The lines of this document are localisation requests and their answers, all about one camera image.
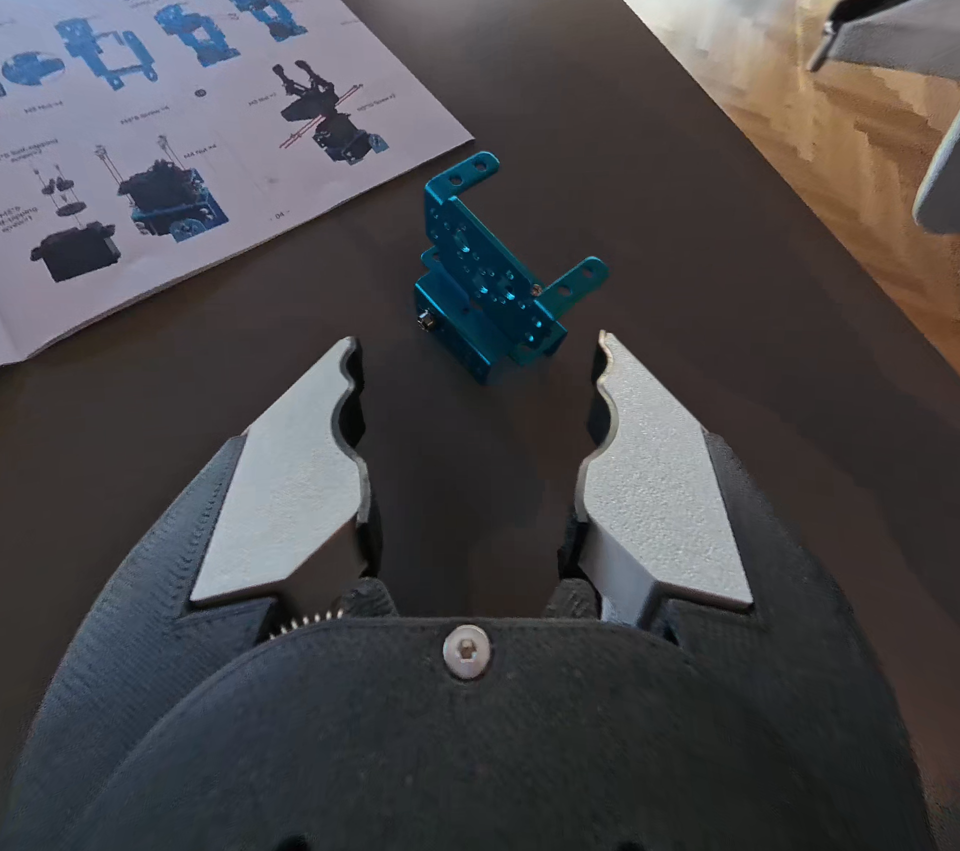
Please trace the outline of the printed instruction manual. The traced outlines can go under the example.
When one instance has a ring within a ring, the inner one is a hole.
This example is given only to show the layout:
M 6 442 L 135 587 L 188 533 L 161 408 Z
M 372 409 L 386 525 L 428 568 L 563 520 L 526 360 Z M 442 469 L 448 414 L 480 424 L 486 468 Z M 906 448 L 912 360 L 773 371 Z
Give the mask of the printed instruction manual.
M 1 0 L 1 358 L 473 140 L 342 0 Z

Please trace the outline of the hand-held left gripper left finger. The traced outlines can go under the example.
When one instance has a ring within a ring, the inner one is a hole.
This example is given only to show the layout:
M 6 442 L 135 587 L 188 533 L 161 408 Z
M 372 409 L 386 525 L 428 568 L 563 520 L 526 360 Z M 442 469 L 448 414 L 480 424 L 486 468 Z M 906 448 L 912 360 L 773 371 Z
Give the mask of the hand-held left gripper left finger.
M 378 505 L 357 450 L 363 389 L 362 347 L 347 336 L 246 428 L 193 605 L 332 605 L 378 575 Z

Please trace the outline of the dark brown desk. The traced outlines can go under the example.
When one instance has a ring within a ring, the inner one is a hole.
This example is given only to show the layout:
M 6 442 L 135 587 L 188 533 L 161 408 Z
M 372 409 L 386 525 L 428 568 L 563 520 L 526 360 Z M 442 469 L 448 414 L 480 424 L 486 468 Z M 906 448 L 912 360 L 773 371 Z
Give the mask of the dark brown desk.
M 9 785 L 2 849 L 935 849 L 906 726 L 833 576 L 777 515 L 693 380 L 885 477 L 925 542 L 954 428 L 881 387 L 837 301 L 763 214 L 797 204 L 621 0 L 341 0 L 472 141 L 131 303 L 11 368 L 2 561 L 66 584 L 191 480 L 99 590 Z M 606 281 L 558 350 L 478 383 L 417 322 L 425 188 L 486 151 L 462 202 L 545 284 Z M 612 332 L 706 431 L 753 597 L 602 622 L 572 562 Z M 330 605 L 190 600 L 243 434 L 337 342 L 363 353 L 357 445 L 376 576 Z

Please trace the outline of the blue metal bracket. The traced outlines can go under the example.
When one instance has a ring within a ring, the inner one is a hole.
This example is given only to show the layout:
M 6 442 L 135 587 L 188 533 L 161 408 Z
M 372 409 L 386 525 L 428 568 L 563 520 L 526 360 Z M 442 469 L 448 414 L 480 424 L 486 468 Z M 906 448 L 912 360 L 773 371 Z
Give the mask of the blue metal bracket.
M 498 158 L 481 151 L 432 178 L 424 189 L 425 273 L 414 284 L 418 326 L 480 384 L 496 365 L 553 355 L 567 337 L 562 317 L 609 277 L 586 257 L 544 283 L 466 206 L 464 192 L 492 177 Z

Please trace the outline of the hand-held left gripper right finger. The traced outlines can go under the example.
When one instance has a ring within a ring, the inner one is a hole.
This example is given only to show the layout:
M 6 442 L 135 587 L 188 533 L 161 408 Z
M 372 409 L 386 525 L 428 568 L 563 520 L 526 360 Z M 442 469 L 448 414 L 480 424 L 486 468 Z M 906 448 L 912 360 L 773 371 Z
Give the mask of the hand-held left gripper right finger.
M 571 557 L 600 621 L 646 629 L 664 600 L 751 611 L 706 430 L 609 330 L 592 375 L 595 448 L 577 473 Z

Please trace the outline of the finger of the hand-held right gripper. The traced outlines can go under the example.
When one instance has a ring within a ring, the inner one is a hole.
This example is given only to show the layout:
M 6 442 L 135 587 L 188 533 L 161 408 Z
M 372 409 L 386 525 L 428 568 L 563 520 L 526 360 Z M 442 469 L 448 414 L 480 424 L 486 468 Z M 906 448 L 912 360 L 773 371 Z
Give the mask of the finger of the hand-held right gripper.
M 959 114 L 918 186 L 912 215 L 918 227 L 928 233 L 959 235 Z
M 834 60 L 911 74 L 959 72 L 959 0 L 838 0 L 808 63 Z

